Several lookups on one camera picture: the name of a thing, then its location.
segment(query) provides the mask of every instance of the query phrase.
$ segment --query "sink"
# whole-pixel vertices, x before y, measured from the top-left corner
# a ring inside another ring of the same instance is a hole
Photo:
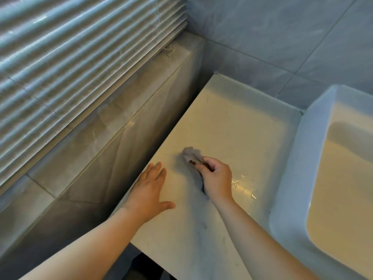
[[[301,119],[269,226],[321,279],[373,279],[373,96],[331,86]]]

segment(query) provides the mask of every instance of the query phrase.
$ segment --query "gray tiled wall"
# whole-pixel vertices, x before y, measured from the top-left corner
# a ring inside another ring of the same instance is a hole
[[[18,279],[104,221],[198,92],[204,40],[184,32],[0,198],[0,278]]]
[[[373,94],[373,0],[192,0],[188,29],[219,72],[307,108],[330,84]]]

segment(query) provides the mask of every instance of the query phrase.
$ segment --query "person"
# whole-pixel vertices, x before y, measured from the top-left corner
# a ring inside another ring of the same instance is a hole
[[[232,242],[251,277],[256,279],[317,279],[315,275],[262,229],[233,199],[232,172],[221,161],[203,157],[195,167],[206,193],[217,208]],[[123,206],[108,220],[57,252],[21,279],[102,279],[137,230],[161,212],[175,208],[159,202],[166,169],[149,164]]]

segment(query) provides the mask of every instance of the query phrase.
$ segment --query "person's left hand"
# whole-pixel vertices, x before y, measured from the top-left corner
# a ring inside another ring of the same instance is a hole
[[[171,201],[159,202],[159,196],[166,178],[166,169],[163,168],[158,175],[162,163],[155,166],[150,163],[134,184],[123,207],[136,214],[143,223],[148,222],[159,213],[175,208]]]

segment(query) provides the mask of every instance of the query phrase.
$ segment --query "window blind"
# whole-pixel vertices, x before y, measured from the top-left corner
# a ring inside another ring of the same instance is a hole
[[[180,32],[185,11],[185,0],[0,0],[0,187]]]

